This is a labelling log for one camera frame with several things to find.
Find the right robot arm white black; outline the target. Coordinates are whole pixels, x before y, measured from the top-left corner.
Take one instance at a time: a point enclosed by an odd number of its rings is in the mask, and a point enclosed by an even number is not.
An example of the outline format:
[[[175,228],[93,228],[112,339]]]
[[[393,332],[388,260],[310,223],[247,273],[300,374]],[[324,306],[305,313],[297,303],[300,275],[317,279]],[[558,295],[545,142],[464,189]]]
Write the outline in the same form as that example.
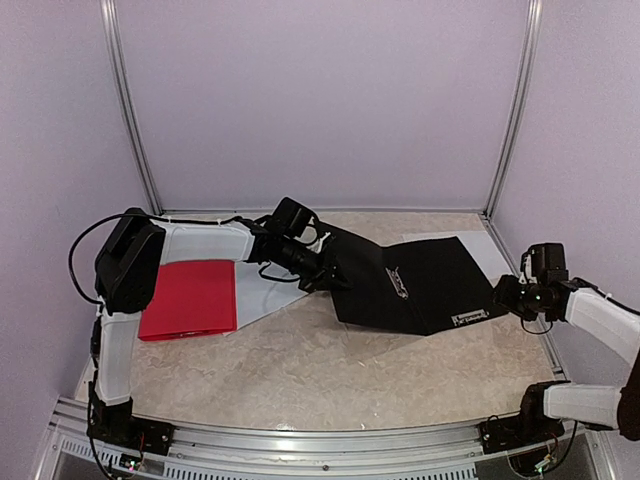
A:
[[[558,327],[553,340],[568,369],[565,380],[526,388],[507,421],[518,442],[550,436],[565,420],[638,441],[638,310],[570,275],[560,243],[529,246],[519,274],[502,276],[493,299],[523,323],[542,317]]]

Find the red clip file folder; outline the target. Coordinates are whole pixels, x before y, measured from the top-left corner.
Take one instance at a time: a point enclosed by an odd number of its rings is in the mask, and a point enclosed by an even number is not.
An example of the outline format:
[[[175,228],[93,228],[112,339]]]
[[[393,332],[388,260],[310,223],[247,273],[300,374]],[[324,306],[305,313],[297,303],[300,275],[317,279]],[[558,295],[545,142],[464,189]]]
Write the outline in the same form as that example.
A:
[[[155,342],[229,333],[236,330],[236,315],[234,262],[169,263],[159,268],[138,338]]]

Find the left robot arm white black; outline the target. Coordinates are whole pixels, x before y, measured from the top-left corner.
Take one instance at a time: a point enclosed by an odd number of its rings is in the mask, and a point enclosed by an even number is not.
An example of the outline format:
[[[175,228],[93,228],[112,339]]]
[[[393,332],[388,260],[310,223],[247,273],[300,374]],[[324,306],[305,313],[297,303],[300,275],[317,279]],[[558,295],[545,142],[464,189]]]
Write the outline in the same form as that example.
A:
[[[135,341],[232,333],[307,294],[351,288],[334,239],[290,198],[257,219],[120,215],[95,261],[102,430],[121,445],[140,434],[121,407],[131,402]]]

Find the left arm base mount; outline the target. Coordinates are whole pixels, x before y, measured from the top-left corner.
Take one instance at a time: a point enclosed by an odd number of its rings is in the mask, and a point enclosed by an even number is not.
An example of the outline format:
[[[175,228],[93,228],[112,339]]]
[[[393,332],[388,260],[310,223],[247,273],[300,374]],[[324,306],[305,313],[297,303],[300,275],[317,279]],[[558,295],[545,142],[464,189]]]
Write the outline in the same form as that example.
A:
[[[104,443],[167,456],[175,426],[171,423],[136,417],[128,409],[116,406],[93,410],[88,435]]]

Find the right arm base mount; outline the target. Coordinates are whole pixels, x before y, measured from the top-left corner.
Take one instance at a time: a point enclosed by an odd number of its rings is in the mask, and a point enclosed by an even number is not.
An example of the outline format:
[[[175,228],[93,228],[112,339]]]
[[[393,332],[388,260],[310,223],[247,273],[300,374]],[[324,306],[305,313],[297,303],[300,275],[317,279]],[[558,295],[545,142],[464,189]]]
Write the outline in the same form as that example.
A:
[[[484,454],[518,449],[540,442],[555,440],[565,433],[561,420],[525,421],[520,414],[498,417],[492,415],[478,425]]]

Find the black clip file folder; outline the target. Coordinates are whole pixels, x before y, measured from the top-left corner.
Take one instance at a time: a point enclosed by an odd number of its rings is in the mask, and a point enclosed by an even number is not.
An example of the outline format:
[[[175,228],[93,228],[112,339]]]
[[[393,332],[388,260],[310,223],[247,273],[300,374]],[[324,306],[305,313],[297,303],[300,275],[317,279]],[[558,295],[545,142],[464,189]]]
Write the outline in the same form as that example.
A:
[[[507,314],[494,304],[493,287],[456,237],[380,246],[338,227],[330,249],[350,282],[333,290],[337,319],[345,324],[430,336],[456,328],[451,317],[485,309],[491,320]],[[409,299],[399,298],[385,271],[399,268]]]

